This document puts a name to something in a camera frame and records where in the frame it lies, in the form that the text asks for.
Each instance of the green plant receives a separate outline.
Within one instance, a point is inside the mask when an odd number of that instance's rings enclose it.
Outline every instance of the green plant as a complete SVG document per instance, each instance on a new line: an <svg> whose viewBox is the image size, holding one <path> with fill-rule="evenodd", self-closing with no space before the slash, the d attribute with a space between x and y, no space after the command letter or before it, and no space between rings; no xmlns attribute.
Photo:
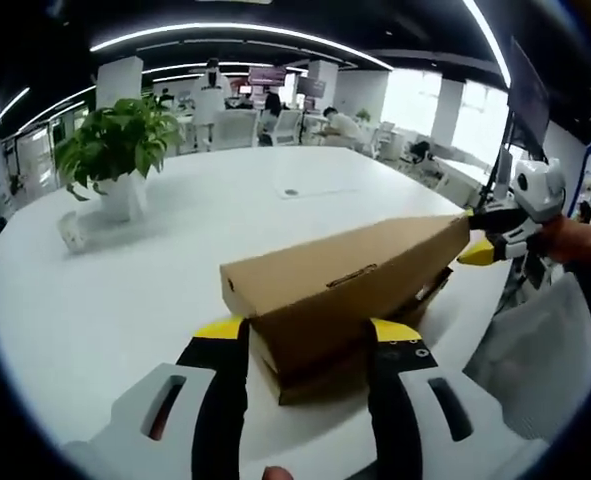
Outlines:
<svg viewBox="0 0 591 480"><path fill-rule="evenodd" d="M80 201L73 182L99 188L102 180L114 181L124 173L137 170L144 178L151 167L158 172L164 166L169 145L182 142L179 123L165 114L153 98L123 98L112 108L91 112L72 137L55 147L55 167L67 181L66 189Z"/></svg>
<svg viewBox="0 0 591 480"><path fill-rule="evenodd" d="M365 108L362 108L359 112L357 112L357 115L355 116L360 120L363 120L364 122L371 121L371 114L368 113L368 110L366 110Z"/></svg>

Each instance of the person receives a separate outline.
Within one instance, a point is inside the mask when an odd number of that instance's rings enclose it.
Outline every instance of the person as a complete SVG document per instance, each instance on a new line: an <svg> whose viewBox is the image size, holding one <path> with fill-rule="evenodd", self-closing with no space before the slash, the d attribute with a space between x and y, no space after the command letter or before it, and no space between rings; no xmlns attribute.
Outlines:
<svg viewBox="0 0 591 480"><path fill-rule="evenodd" d="M591 223L591 204L586 200L579 204L577 221L579 223Z"/></svg>
<svg viewBox="0 0 591 480"><path fill-rule="evenodd" d="M219 71L219 60L211 58L206 63L206 73L195 80L193 100L195 114L193 125L200 152L208 150L213 138L213 125L217 114L226 110L226 100L232 96L231 84Z"/></svg>
<svg viewBox="0 0 591 480"><path fill-rule="evenodd" d="M338 112L333 107L324 110L324 117L330 122L329 126L320 133L326 137L326 145L353 150L360 150L364 146L362 130L351 117Z"/></svg>
<svg viewBox="0 0 591 480"><path fill-rule="evenodd" d="M259 119L259 125L257 126L260 145L273 145L270 134L275 130L275 125L277 125L277 119L279 118L280 113L282 113L282 103L279 99L279 95L269 92L268 95L266 95L264 111L262 112Z"/></svg>
<svg viewBox="0 0 591 480"><path fill-rule="evenodd" d="M293 476L282 467L266 467L262 480L293 480Z"/></svg>
<svg viewBox="0 0 591 480"><path fill-rule="evenodd" d="M162 94L157 99L157 104L163 105L164 107L171 108L173 106L173 100L175 100L175 97L173 95L171 95L170 93L168 93L168 88L164 88L162 90Z"/></svg>
<svg viewBox="0 0 591 480"><path fill-rule="evenodd" d="M591 225L560 215L544 225L538 248L558 263L591 264Z"/></svg>

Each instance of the led light strip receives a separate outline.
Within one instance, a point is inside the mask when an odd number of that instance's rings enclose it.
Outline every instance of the led light strip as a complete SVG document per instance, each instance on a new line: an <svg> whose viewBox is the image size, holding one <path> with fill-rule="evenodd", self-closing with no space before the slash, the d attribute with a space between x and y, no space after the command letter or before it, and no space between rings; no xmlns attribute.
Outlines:
<svg viewBox="0 0 591 480"><path fill-rule="evenodd" d="M286 67L286 70L289 72L308 73L307 69L298 67Z"/></svg>
<svg viewBox="0 0 591 480"><path fill-rule="evenodd" d="M252 63L252 62L219 62L220 67L272 67L270 63ZM175 70L177 68L197 68L205 67L206 62L203 63L184 63L182 65L171 65L169 67L151 68L144 70L142 75L154 72L164 72L166 70Z"/></svg>
<svg viewBox="0 0 591 480"><path fill-rule="evenodd" d="M473 18L477 22L477 25L482 30L484 37L486 38L486 42L488 46L491 47L493 51L493 55L495 56L495 60L499 65L499 70L502 73L502 77L504 78L504 83L506 84L506 88L511 88L511 74L508 71L508 65L506 64L506 60L504 60L504 56L502 55L502 50L499 48L499 43L497 43L497 39L493 32L491 31L491 27L488 25L488 22L482 15L481 10L475 3L475 0L462 0L466 8L471 12Z"/></svg>
<svg viewBox="0 0 591 480"><path fill-rule="evenodd" d="M84 105L85 103L86 102L84 100L82 100L81 102L74 103L73 105L70 105L70 106L66 107L64 110L60 110L56 114L54 114L51 117L49 117L48 121L50 122L51 120L59 117L60 115L66 113L66 112L68 112L70 110L73 110L74 108L80 107L80 106Z"/></svg>
<svg viewBox="0 0 591 480"><path fill-rule="evenodd" d="M179 25L167 25L165 27L149 28L146 30L140 30L138 32L129 33L127 35L122 35L121 37L113 38L102 43L98 43L97 45L91 47L91 52L98 52L99 50L103 50L104 48L116 45L118 43L132 40L134 38L144 37L147 35L155 35L156 33L198 29L249 30L264 33L274 33L277 35L283 35L287 37L300 38L302 40L308 40L309 42L314 42L321 45L326 45L327 47L335 48L337 50L342 50L346 53L350 53L352 55L368 60L369 62L372 62L380 67L386 68L387 70L393 70L393 67L388 63L382 62L381 60L378 60L377 58L372 57L364 52L360 52L359 50L355 50L354 48L342 45L341 43L333 42L331 40L327 40L321 37L316 37L315 35L309 35L307 33L296 32L294 30L287 30L285 28L269 27L265 25L253 25L248 23L183 23Z"/></svg>
<svg viewBox="0 0 591 480"><path fill-rule="evenodd" d="M189 73L187 75L175 75L174 77L155 78L153 83L158 82L170 82L173 80L182 80L184 78L199 78L203 73ZM222 73L225 77L248 77L248 72L233 72L233 73Z"/></svg>
<svg viewBox="0 0 591 480"><path fill-rule="evenodd" d="M18 135L20 133L22 133L26 127L28 127L31 123L33 123L34 121L36 121L38 118L40 118L42 115L46 115L48 112L50 112L51 110L56 109L57 107L59 107L61 104L68 102L69 100L72 100L73 98L77 97L78 95L82 95L83 93L86 92L90 92L91 90L93 90L95 88L95 85L93 85L92 87L88 87L85 88L84 90L81 90L77 93L74 93L73 95L70 95L66 98L64 98L63 100L60 100L59 102L57 102L54 105L51 105L50 107L48 107L46 110L44 110L43 112L38 113L37 115L35 115L33 118L31 118L28 122L26 122L24 125L22 125L21 127L19 127L19 129L17 130L17 132L15 133L15 135Z"/></svg>
<svg viewBox="0 0 591 480"><path fill-rule="evenodd" d="M2 117L4 115L6 115L8 113L8 111L11 108L13 108L13 105L15 105L17 102L19 102L22 99L22 97L24 95L26 95L29 91L30 91L30 87L26 87L24 90L22 90L17 95L15 95L15 98L13 98L10 102L8 102L8 104L0 112L0 120L2 119Z"/></svg>

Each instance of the computer monitor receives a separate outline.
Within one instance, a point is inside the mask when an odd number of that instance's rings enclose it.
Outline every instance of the computer monitor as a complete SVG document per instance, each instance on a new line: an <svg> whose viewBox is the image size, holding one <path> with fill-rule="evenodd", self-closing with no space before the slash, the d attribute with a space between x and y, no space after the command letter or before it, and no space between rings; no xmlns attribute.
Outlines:
<svg viewBox="0 0 591 480"><path fill-rule="evenodd" d="M550 116L549 96L544 82L514 38L510 58L508 106L515 114L511 143L533 152L544 145Z"/></svg>
<svg viewBox="0 0 591 480"><path fill-rule="evenodd" d="M326 82L316 78L299 77L297 80L297 93L310 98L323 98L326 91Z"/></svg>
<svg viewBox="0 0 591 480"><path fill-rule="evenodd" d="M286 82L286 69L283 67L251 67L248 73L248 83L282 87Z"/></svg>

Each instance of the human hand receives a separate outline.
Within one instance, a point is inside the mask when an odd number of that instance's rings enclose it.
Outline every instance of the human hand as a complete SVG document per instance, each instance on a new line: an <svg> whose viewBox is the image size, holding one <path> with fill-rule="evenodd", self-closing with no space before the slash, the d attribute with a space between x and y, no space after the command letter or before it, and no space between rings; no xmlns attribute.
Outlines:
<svg viewBox="0 0 591 480"><path fill-rule="evenodd" d="M262 480L293 480L293 476L282 467L266 467Z"/></svg>
<svg viewBox="0 0 591 480"><path fill-rule="evenodd" d="M559 215L546 223L536 241L536 250L550 257L557 263L567 263L577 257L577 249L581 248L581 232L579 223Z"/></svg>

